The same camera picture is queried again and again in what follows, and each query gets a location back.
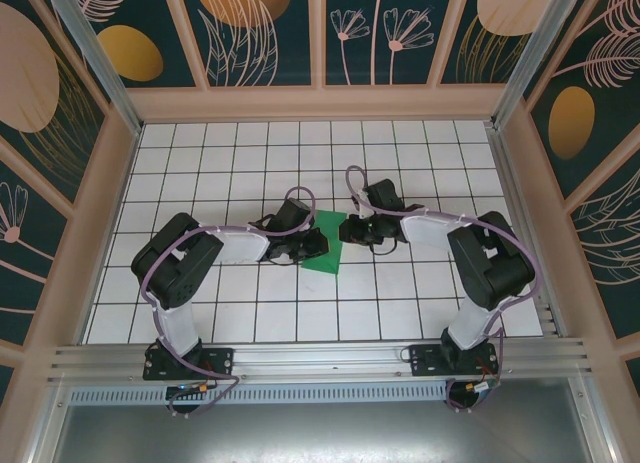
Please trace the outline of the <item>aluminium table side rail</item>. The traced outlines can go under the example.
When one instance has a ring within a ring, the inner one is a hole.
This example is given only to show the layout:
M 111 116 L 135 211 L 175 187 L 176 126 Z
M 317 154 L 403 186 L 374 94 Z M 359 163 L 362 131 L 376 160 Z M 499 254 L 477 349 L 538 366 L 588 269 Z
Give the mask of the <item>aluminium table side rail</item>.
M 509 337 L 567 337 L 568 332 L 558 307 L 556 292 L 549 280 L 539 239 L 506 140 L 489 122 L 485 123 L 485 129 L 513 230 L 537 258 L 540 266 L 537 272 L 539 285 L 536 295 L 502 313 L 506 333 Z

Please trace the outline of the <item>pink leaf outline wall panel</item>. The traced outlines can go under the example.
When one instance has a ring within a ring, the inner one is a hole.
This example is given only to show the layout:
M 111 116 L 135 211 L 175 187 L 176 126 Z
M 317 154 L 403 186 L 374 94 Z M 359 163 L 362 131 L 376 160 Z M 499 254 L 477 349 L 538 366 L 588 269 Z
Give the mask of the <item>pink leaf outline wall panel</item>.
M 640 332 L 640 148 L 571 219 L 615 337 Z

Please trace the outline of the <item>orange oval feather wall panel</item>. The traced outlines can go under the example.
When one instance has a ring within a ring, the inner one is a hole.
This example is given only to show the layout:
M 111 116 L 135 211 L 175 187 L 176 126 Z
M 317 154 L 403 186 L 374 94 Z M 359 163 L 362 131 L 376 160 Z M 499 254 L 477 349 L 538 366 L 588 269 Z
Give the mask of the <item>orange oval feather wall panel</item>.
M 640 0 L 598 0 L 531 111 L 568 197 L 640 124 Z

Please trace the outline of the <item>three flowers wall panel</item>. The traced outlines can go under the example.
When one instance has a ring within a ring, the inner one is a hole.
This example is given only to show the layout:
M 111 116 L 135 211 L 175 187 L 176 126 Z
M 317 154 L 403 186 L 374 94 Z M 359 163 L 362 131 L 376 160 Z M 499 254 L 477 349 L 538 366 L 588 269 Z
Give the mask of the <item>three flowers wall panel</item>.
M 326 0 L 326 83 L 426 83 L 449 3 Z

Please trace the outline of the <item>pale disc grass wall panel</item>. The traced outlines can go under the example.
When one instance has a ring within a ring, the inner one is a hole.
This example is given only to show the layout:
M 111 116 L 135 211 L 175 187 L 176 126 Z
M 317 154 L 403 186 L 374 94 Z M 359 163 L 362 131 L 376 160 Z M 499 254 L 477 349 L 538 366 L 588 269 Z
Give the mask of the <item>pale disc grass wall panel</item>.
M 550 0 L 466 0 L 441 82 L 507 82 Z

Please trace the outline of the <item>grey metal sheet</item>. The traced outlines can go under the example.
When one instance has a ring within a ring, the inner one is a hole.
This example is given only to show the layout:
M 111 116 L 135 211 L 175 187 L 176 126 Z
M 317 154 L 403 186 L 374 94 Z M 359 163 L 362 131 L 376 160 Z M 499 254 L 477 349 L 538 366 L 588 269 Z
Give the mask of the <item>grey metal sheet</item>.
M 54 463 L 592 463 L 572 416 L 455 414 L 442 403 L 69 410 Z

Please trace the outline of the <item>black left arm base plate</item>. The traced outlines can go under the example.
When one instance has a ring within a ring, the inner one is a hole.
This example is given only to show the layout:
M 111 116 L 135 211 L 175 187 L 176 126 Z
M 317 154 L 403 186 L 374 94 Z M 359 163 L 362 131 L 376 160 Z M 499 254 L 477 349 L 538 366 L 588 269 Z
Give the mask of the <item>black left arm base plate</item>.
M 196 347 L 184 356 L 190 364 L 207 372 L 230 375 L 233 369 L 232 348 Z M 142 378 L 145 381 L 178 381 L 204 379 L 205 375 L 185 367 L 162 345 L 145 351 Z

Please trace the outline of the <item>aluminium frame bar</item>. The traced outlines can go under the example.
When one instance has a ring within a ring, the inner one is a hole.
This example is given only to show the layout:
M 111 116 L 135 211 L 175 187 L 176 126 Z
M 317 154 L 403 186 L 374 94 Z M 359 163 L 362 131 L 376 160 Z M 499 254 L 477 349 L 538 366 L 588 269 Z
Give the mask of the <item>aluminium frame bar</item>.
M 46 388 L 21 463 L 53 463 L 68 406 L 69 390 L 66 387 Z
M 620 463 L 617 441 L 592 373 L 579 369 L 570 386 L 592 462 Z

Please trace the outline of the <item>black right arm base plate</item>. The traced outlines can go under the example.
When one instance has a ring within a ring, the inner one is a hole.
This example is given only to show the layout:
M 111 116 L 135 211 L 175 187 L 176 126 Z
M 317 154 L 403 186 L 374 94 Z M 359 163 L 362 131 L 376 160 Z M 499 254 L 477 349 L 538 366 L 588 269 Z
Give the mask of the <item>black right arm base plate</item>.
M 497 374 L 500 368 L 496 348 L 491 343 L 451 354 L 440 344 L 411 345 L 409 364 L 413 376 L 424 377 L 480 377 Z

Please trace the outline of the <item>orange disc leaves wall panel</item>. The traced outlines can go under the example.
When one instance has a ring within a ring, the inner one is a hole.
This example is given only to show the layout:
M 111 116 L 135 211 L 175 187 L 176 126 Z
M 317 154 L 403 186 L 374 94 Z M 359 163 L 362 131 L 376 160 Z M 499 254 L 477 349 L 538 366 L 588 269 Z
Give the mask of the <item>orange disc leaves wall panel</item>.
M 309 0 L 183 0 L 211 87 L 311 84 Z

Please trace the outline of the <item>single flower wall panel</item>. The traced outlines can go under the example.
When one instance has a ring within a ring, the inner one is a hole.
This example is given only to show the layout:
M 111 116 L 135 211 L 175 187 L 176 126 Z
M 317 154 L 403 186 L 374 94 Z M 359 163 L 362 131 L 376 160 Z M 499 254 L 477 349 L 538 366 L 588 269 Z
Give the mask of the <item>single flower wall panel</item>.
M 66 224 L 0 161 L 0 341 L 25 344 Z

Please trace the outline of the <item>green paper sheet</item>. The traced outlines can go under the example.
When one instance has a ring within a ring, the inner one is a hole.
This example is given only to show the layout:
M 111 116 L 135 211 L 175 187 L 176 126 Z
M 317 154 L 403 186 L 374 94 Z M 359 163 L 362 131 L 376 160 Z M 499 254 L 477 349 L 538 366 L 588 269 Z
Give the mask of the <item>green paper sheet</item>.
M 313 228 L 319 228 L 328 240 L 328 252 L 304 261 L 303 269 L 337 275 L 341 261 L 343 242 L 339 239 L 339 227 L 346 220 L 342 212 L 318 210 Z

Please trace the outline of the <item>aluminium mounting rail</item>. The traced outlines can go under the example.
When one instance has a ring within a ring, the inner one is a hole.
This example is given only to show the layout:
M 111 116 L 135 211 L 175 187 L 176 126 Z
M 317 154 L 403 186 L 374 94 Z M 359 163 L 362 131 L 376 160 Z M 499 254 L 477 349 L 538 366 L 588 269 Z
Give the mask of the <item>aluminium mounting rail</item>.
M 233 344 L 233 374 L 246 384 L 408 381 L 408 341 Z M 145 344 L 57 348 L 46 381 L 66 385 L 141 384 Z M 588 375 L 595 368 L 578 338 L 507 338 L 506 379 Z

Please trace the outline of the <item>large pale disc wall panel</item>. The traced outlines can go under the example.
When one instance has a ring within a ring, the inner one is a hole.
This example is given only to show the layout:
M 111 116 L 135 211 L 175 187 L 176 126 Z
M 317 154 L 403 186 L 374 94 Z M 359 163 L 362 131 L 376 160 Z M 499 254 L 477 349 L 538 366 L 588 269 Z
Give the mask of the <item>large pale disc wall panel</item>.
M 73 203 L 105 115 L 29 0 L 0 0 L 0 138 Z

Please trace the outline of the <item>aluminium corner post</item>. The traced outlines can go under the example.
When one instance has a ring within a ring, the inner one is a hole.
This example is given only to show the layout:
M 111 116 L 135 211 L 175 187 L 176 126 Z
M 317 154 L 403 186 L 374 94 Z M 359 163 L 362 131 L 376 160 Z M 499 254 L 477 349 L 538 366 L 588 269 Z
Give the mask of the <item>aluminium corner post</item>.
M 134 136 L 141 133 L 141 119 L 125 85 L 99 42 L 93 26 L 106 23 L 125 0 L 46 0 L 54 19 L 76 50 L 100 93 L 115 106 Z
M 491 129 L 499 133 L 524 94 L 577 0 L 550 0 L 517 61 L 491 115 Z

